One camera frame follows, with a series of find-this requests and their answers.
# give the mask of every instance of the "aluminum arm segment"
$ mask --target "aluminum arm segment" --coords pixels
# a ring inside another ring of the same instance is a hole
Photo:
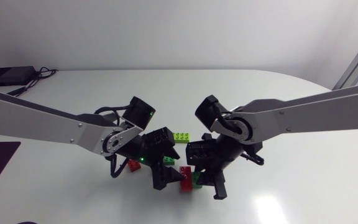
[[[115,135],[116,147],[103,154],[110,156],[141,131],[143,129],[134,124],[123,131],[98,114],[76,116],[0,93],[0,135],[77,144],[100,154],[102,139],[112,132],[120,132]]]
[[[254,144],[282,133],[358,129],[358,86],[291,101],[255,100],[224,119],[241,129],[234,133],[216,120],[216,131],[243,144]]]

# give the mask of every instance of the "power adapter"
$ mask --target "power adapter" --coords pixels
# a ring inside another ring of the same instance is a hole
[[[27,85],[36,75],[33,66],[0,68],[0,86]]]

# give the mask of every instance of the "red lego brick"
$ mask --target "red lego brick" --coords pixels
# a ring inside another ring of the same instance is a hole
[[[185,176],[185,179],[180,181],[180,189],[184,192],[191,192],[193,190],[193,179],[191,178],[191,167],[179,167],[181,175]]]
[[[141,168],[140,163],[135,161],[135,160],[133,160],[133,159],[129,159],[128,167],[131,170],[131,172],[135,172],[135,171],[137,171],[138,169]]]

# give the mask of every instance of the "cable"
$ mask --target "cable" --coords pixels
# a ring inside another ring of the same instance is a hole
[[[126,110],[128,108],[130,108],[132,105],[127,105],[127,106],[117,106],[117,107],[108,107],[108,106],[104,106],[102,108],[97,109],[94,114],[100,114],[102,112],[106,112],[106,111],[112,111],[114,112],[114,114],[116,115],[117,118],[117,126],[119,126],[119,115],[118,112],[119,110]]]
[[[118,177],[122,170],[124,170],[125,166],[127,165],[129,161],[129,158],[125,158],[124,162],[119,166],[117,172],[116,172],[116,166],[117,166],[117,154],[113,154],[111,161],[110,161],[110,175],[112,178]]]
[[[216,106],[216,103],[212,104],[212,106],[213,106],[216,118],[218,119],[219,123],[221,123],[221,125],[224,128],[226,128],[234,133],[241,134],[241,129],[236,128],[235,126],[229,124],[225,119],[223,119],[223,117],[221,115],[221,110],[219,109],[218,106]]]
[[[104,106],[102,108],[97,109],[94,114],[100,114],[102,112],[105,111],[118,111],[118,110],[126,110],[128,108],[130,108],[132,105],[127,105],[127,106],[117,106],[117,107],[108,107],[108,106]]]
[[[47,67],[42,67],[36,74],[36,76],[30,81],[27,86],[19,88],[17,90],[11,91],[7,94],[19,97],[21,94],[25,93],[29,88],[34,87],[40,80],[46,79],[51,77],[52,75],[56,74],[58,70],[57,69],[49,69]],[[44,73],[50,72],[49,75],[43,76]]]

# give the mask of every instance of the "green block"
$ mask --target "green block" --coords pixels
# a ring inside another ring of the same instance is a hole
[[[172,159],[171,157],[164,156],[164,165],[175,165],[175,159]]]
[[[175,143],[188,143],[190,142],[189,133],[173,133],[173,140]]]
[[[200,189],[200,188],[203,187],[202,185],[196,184],[199,176],[200,176],[200,172],[191,172],[191,177],[193,178],[192,181],[193,181],[193,188],[194,189]]]

